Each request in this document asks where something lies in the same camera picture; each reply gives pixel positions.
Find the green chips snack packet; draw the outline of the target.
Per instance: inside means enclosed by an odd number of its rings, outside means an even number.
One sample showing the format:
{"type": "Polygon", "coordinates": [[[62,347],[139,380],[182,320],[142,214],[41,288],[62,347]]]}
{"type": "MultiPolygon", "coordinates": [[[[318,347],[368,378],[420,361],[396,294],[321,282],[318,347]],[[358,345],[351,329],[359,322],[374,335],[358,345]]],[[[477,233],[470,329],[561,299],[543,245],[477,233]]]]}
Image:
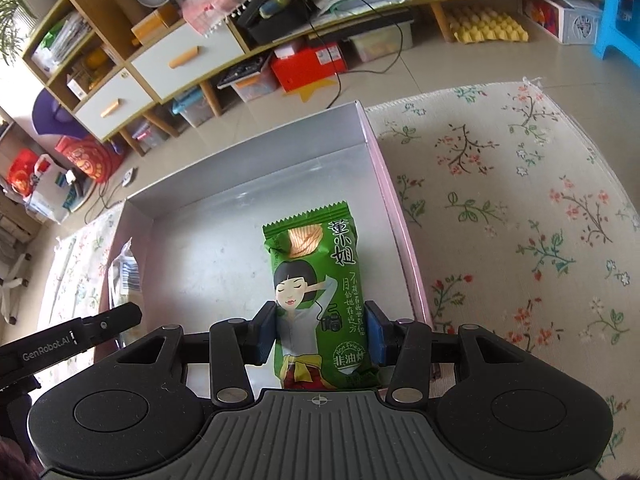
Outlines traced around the green chips snack packet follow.
{"type": "Polygon", "coordinates": [[[345,202],[262,227],[277,304],[274,374],[288,390],[375,388],[357,230],[345,202]]]}

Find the pink cardboard box tray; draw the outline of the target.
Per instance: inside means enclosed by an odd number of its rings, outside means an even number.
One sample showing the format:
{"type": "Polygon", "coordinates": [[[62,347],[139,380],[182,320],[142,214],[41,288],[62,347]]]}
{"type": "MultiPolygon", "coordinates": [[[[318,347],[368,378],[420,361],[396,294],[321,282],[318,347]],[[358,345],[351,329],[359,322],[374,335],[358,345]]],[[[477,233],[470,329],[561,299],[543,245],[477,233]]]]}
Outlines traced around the pink cardboard box tray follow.
{"type": "Polygon", "coordinates": [[[206,157],[126,200],[116,246],[140,266],[149,328],[208,332],[273,294],[265,224],[344,202],[364,296],[389,318],[428,315],[408,228],[367,114],[348,103],[206,157]]]}

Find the silver grey snack packet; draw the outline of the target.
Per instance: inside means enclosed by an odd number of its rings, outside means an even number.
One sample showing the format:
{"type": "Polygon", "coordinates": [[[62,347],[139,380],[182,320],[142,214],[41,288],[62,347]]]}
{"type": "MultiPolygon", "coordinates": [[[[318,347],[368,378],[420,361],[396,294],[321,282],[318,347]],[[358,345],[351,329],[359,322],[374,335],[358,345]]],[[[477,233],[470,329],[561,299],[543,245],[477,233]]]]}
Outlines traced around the silver grey snack packet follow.
{"type": "Polygon", "coordinates": [[[122,245],[122,250],[113,260],[107,272],[108,301],[111,308],[132,302],[143,310],[140,270],[134,252],[132,239],[122,245]]]}

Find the floral white tablecloth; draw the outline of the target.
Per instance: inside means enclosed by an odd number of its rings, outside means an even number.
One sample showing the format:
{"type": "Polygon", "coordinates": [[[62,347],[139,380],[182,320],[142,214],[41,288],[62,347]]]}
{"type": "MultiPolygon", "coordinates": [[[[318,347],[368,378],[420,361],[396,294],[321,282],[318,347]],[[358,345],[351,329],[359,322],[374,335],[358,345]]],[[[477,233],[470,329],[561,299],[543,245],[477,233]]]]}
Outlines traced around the floral white tablecloth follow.
{"type": "MultiPolygon", "coordinates": [[[[597,391],[598,469],[639,469],[639,216],[576,122],[536,84],[440,90],[364,108],[428,309],[486,327],[597,391]]],[[[40,322],[107,306],[126,202],[58,244],[40,322]]]]}

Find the red round lantern bag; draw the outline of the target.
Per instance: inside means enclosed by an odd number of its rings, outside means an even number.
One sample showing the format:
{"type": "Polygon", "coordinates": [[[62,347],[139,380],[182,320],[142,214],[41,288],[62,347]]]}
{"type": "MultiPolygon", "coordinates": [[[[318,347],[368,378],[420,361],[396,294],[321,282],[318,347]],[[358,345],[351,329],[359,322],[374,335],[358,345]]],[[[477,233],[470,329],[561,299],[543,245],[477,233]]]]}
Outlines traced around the red round lantern bag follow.
{"type": "Polygon", "coordinates": [[[110,180],[125,158],[111,145],[101,144],[93,136],[83,139],[62,136],[54,148],[96,183],[110,180]]]}

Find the clear plastic storage bin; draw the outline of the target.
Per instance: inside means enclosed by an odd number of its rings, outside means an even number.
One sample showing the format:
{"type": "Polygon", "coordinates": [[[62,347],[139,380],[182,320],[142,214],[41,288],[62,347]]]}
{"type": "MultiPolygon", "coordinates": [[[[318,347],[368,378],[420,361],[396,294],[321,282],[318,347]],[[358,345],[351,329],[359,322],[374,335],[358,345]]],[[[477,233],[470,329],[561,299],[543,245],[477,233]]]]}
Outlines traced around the clear plastic storage bin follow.
{"type": "Polygon", "coordinates": [[[171,114],[180,115],[192,128],[198,128],[214,117],[214,113],[199,86],[175,96],[171,102],[171,114]]]}

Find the red shoe box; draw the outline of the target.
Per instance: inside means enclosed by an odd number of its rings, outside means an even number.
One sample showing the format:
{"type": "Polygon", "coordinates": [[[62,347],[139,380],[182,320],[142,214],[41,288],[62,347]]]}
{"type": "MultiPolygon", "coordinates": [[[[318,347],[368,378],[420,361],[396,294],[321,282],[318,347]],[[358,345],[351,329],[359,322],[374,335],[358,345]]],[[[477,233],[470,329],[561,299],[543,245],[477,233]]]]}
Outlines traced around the red shoe box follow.
{"type": "Polygon", "coordinates": [[[270,67],[285,92],[293,92],[347,70],[342,51],[335,42],[326,47],[304,47],[288,58],[272,58],[270,67]]]}

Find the wooden tv cabinet white drawers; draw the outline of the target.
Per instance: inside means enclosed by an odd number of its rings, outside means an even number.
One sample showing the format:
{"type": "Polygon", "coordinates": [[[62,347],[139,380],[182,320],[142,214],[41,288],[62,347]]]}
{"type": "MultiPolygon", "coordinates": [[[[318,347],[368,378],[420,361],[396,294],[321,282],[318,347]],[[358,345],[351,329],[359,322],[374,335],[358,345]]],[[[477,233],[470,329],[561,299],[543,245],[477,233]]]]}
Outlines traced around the wooden tv cabinet white drawers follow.
{"type": "MultiPolygon", "coordinates": [[[[213,76],[298,36],[354,24],[362,18],[370,18],[374,13],[367,8],[342,18],[304,23],[287,34],[263,42],[252,38],[241,24],[242,16],[253,1],[243,0],[209,30],[180,18],[149,44],[140,44],[134,38],[128,18],[116,0],[58,0],[29,39],[23,61],[43,84],[43,88],[96,140],[105,142],[119,134],[130,148],[136,150],[139,147],[137,141],[125,129],[139,117],[163,127],[164,122],[152,113],[154,106],[168,102],[186,89],[199,86],[203,88],[214,113],[219,114],[221,109],[210,83],[213,76]],[[70,11],[77,11],[89,24],[90,30],[53,72],[46,73],[32,56],[47,28],[70,11]],[[107,47],[110,51],[108,59],[112,66],[86,96],[78,98],[67,87],[67,72],[81,52],[88,47],[99,46],[107,47]]],[[[382,10],[390,13],[401,10],[403,6],[427,3],[441,21],[444,18],[442,5],[446,1],[405,0],[402,4],[386,3],[382,10]]]]}

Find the yellow egg tray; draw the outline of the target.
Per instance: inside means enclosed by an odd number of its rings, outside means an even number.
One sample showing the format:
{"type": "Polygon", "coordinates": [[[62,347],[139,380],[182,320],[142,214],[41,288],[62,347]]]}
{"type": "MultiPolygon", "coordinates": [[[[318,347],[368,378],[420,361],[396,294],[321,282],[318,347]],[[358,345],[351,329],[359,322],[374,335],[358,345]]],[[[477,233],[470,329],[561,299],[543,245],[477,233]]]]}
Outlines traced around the yellow egg tray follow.
{"type": "Polygon", "coordinates": [[[460,44],[488,41],[529,42],[528,31],[510,14],[490,6],[462,6],[446,13],[450,32],[460,44]]]}

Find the green potted plant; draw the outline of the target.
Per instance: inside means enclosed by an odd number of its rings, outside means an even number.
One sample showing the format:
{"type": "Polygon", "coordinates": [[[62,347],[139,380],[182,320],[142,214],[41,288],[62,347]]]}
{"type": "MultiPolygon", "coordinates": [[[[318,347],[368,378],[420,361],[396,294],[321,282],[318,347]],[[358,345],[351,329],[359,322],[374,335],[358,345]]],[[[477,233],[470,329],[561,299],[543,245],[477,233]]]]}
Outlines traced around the green potted plant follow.
{"type": "Polygon", "coordinates": [[[26,0],[1,0],[1,58],[11,66],[23,52],[23,42],[37,19],[26,0]]]}

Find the blue plastic stool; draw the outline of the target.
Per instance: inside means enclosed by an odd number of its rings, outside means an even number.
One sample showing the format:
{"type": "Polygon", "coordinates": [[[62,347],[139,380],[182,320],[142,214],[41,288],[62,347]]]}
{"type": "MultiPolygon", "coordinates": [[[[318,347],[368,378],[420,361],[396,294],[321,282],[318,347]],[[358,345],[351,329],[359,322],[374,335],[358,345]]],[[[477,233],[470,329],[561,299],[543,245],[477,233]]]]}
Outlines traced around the blue plastic stool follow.
{"type": "Polygon", "coordinates": [[[640,64],[639,0],[604,0],[597,41],[592,53],[600,60],[608,48],[614,48],[640,64]]]}

